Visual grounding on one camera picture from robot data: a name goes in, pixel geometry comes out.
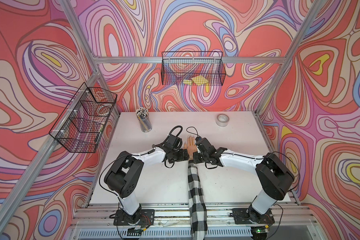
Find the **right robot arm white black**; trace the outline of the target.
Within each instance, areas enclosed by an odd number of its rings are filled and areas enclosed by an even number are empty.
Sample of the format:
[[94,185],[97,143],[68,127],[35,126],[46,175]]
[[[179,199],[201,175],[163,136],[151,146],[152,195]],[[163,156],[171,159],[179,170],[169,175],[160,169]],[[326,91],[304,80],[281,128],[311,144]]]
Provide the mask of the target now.
[[219,148],[214,152],[198,147],[193,153],[194,163],[208,163],[218,167],[232,167],[256,175],[262,190],[252,201],[248,212],[265,215],[271,206],[284,199],[295,176],[274,153],[264,156],[246,155]]

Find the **plaid sleeve forearm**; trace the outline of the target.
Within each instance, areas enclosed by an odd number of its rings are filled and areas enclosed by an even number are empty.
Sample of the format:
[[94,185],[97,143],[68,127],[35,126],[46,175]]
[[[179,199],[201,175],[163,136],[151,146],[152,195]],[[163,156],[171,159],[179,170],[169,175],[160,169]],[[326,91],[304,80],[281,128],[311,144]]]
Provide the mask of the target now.
[[207,208],[198,168],[193,160],[188,164],[188,186],[189,186],[189,212],[193,240],[204,240],[207,231]]

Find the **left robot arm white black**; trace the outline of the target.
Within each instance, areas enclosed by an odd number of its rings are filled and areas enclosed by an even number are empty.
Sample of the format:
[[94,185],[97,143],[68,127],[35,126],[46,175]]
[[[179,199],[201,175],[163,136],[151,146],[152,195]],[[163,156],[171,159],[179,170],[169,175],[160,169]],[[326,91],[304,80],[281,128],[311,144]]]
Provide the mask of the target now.
[[138,202],[134,190],[143,168],[159,163],[187,161],[189,158],[188,151],[182,148],[164,149],[155,146],[152,150],[135,154],[123,151],[105,174],[104,183],[118,197],[124,213],[128,216],[135,216],[141,210],[141,204]]

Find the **mannequin hand with painted nails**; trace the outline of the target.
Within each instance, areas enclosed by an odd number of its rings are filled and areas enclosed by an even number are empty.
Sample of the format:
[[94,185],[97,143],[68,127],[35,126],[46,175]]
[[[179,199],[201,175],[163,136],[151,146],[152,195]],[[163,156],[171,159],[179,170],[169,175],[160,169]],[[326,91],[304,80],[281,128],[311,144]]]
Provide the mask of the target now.
[[192,136],[187,137],[187,142],[184,143],[184,149],[187,150],[189,154],[189,160],[192,160],[194,158],[193,153],[198,152],[198,148],[196,146],[196,141],[194,137]]

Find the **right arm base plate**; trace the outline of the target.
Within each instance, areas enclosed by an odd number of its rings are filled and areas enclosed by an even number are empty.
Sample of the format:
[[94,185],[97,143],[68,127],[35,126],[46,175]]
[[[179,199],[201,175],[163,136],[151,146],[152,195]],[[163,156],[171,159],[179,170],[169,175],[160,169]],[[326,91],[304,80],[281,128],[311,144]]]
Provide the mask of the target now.
[[232,209],[230,217],[234,218],[236,225],[273,225],[275,219],[271,209],[268,209],[265,214],[261,215],[252,208],[235,208]]

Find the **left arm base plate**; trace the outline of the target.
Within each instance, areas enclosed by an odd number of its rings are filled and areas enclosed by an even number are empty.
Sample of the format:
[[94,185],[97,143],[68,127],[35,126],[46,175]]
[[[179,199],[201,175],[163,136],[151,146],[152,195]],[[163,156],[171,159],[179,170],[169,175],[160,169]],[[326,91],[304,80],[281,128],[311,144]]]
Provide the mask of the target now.
[[133,215],[128,215],[124,210],[117,210],[114,226],[150,226],[154,224],[154,209],[138,209]]

